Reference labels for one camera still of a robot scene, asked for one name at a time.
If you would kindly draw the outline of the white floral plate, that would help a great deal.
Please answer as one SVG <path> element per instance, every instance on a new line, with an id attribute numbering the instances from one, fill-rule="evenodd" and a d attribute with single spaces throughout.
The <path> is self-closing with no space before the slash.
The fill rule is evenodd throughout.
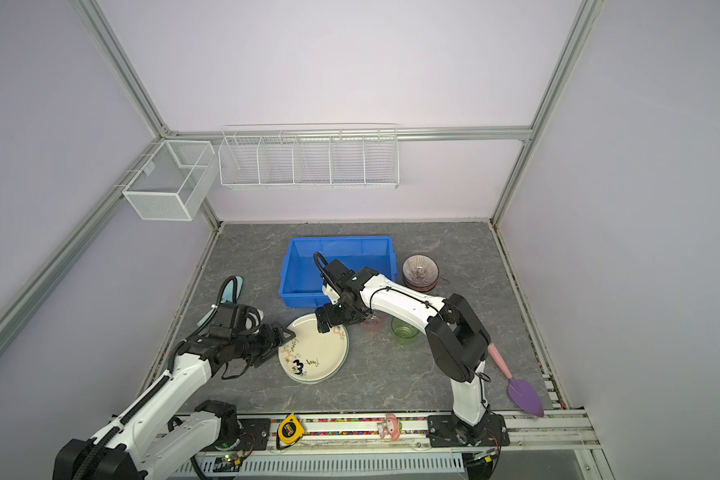
<path id="1" fill-rule="evenodd" d="M 340 325 L 320 333 L 314 314 L 294 320 L 288 329 L 295 336 L 278 349 L 277 359 L 285 374 L 305 384 L 324 381 L 343 366 L 349 352 L 347 329 Z"/>

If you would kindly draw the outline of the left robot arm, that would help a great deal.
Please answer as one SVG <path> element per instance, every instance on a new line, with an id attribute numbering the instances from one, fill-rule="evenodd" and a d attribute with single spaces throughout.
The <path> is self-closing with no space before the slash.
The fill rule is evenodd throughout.
<path id="1" fill-rule="evenodd" d="M 205 400 L 181 422 L 178 410 L 233 360 L 247 368 L 272 358 L 295 333 L 265 323 L 249 305 L 217 302 L 179 341 L 166 370 L 126 410 L 87 440 L 72 439 L 57 454 L 56 479 L 166 479 L 206 448 L 254 447 L 235 405 Z"/>

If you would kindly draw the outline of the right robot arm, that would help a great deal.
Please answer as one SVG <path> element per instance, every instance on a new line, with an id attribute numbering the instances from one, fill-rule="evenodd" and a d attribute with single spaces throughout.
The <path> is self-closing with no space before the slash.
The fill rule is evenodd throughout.
<path id="1" fill-rule="evenodd" d="M 490 377 L 485 363 L 492 345 L 482 321 L 461 295 L 430 296 L 364 267 L 355 272 L 341 261 L 313 255 L 329 302 L 315 310 L 318 331 L 369 320 L 377 313 L 400 319 L 425 334 L 435 365 L 450 378 L 453 406 L 449 429 L 464 446 L 489 440 L 508 444 L 502 418 L 485 397 Z"/>

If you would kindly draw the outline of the pink transparent cup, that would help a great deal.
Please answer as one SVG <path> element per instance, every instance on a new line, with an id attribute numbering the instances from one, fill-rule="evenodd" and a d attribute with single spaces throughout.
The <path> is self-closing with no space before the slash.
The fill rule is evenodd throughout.
<path id="1" fill-rule="evenodd" d="M 371 317 L 360 324 L 361 328 L 367 333 L 376 333 L 384 328 L 388 320 L 388 315 L 382 312 L 376 312 Z"/>

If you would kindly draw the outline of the teal spatula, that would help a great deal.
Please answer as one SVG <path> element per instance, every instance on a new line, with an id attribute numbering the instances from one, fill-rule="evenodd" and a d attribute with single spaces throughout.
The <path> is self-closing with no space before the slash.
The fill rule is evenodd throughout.
<path id="1" fill-rule="evenodd" d="M 243 289 L 243 278 L 238 275 L 227 277 L 218 291 L 216 301 L 212 304 L 211 309 L 197 322 L 197 328 L 204 328 L 215 315 L 217 308 L 224 303 L 236 303 Z"/>

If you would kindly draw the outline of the green transparent cup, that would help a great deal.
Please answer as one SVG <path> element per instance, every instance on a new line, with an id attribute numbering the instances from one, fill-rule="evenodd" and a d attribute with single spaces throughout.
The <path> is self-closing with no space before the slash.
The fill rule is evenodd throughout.
<path id="1" fill-rule="evenodd" d="M 394 336 L 394 342 L 400 346 L 408 346 L 416 342 L 416 338 L 420 331 L 413 325 L 397 318 L 391 319 L 391 330 Z"/>

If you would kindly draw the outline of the yellow tape measure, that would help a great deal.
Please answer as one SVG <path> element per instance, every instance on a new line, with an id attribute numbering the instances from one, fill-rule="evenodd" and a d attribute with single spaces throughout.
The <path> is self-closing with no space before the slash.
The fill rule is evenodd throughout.
<path id="1" fill-rule="evenodd" d="M 276 448 L 284 450 L 295 445 L 304 437 L 306 430 L 295 414 L 289 414 L 278 425 Z"/>

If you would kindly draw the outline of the stacked patterned bowls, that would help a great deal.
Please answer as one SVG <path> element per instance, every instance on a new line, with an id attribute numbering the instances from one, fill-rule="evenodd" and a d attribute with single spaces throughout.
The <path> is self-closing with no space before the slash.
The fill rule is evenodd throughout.
<path id="1" fill-rule="evenodd" d="M 435 288 L 440 277 L 437 263 L 426 255 L 411 255 L 402 265 L 403 284 L 415 291 L 426 293 Z"/>

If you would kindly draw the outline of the pink toy figure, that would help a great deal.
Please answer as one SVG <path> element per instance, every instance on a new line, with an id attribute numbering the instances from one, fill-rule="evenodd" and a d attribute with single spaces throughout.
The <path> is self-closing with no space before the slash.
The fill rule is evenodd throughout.
<path id="1" fill-rule="evenodd" d="M 381 440 L 397 441 L 401 435 L 398 417 L 387 413 L 383 420 L 377 423 L 377 430 Z"/>

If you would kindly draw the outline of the white vent grille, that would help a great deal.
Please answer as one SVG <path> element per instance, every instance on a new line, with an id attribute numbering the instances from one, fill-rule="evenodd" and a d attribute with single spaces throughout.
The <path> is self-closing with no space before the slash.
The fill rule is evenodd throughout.
<path id="1" fill-rule="evenodd" d="M 392 453 L 357 455 L 253 455 L 236 465 L 224 457 L 198 462 L 208 478 L 327 478 L 401 474 L 464 473 L 459 453 Z"/>

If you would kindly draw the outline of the white mesh box basket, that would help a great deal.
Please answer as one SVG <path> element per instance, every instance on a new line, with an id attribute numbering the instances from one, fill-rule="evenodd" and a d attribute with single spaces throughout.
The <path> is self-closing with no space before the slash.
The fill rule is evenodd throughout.
<path id="1" fill-rule="evenodd" d="M 151 153 L 123 194 L 147 221 L 191 221 L 219 174 L 209 141 L 165 140 Z"/>

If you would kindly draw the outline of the purple pink spatula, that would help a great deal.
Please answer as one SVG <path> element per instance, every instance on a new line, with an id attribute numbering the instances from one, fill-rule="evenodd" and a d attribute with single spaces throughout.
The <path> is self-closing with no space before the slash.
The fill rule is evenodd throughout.
<path id="1" fill-rule="evenodd" d="M 517 379 L 511 373 L 511 370 L 495 344 L 489 344 L 487 351 L 493 362 L 506 378 L 508 382 L 507 393 L 515 405 L 527 414 L 537 418 L 543 418 L 545 416 L 543 403 L 533 386 L 525 380 Z"/>

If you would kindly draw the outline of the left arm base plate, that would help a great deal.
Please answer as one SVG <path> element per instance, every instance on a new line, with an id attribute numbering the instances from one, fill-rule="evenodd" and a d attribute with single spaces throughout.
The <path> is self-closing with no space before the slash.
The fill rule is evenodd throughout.
<path id="1" fill-rule="evenodd" d="M 217 451 L 262 451 L 267 449 L 271 436 L 271 419 L 256 417 L 238 420 L 235 438 L 219 437 L 213 448 Z"/>

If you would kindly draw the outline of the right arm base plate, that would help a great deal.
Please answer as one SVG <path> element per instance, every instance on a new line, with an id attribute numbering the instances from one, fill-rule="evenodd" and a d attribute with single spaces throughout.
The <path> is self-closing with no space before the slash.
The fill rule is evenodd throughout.
<path id="1" fill-rule="evenodd" d="M 429 415 L 427 438 L 432 447 L 506 447 L 510 445 L 502 415 L 485 412 L 476 425 L 470 425 L 455 414 Z"/>

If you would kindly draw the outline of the aluminium front rail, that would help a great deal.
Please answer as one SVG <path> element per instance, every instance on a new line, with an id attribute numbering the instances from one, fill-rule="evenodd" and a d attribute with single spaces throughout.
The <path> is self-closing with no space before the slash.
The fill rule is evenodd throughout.
<path id="1" fill-rule="evenodd" d="M 386 414 L 362 415 L 302 415 L 306 433 L 295 445 L 298 452 L 350 449 L 382 451 L 393 448 L 424 451 L 450 449 L 461 452 L 499 452 L 505 449 L 532 450 L 592 450 L 599 446 L 589 419 L 580 411 L 549 411 L 543 418 L 531 418 L 519 412 L 504 412 L 510 445 L 506 447 L 432 447 L 427 438 L 427 417 L 434 413 L 402 413 L 396 415 L 401 435 L 397 441 L 381 440 L 377 423 Z M 271 419 L 271 436 L 267 449 L 276 448 L 277 428 L 280 420 Z M 235 438 L 238 427 L 236 413 L 232 409 L 213 412 L 200 410 L 186 417 L 181 424 L 169 428 L 166 421 L 154 425 L 144 418 L 116 418 L 109 425 L 87 440 L 87 446 L 101 446 L 111 450 L 121 449 L 131 455 L 139 467 L 159 459 L 173 458 L 183 461 L 213 448 L 219 437 Z"/>

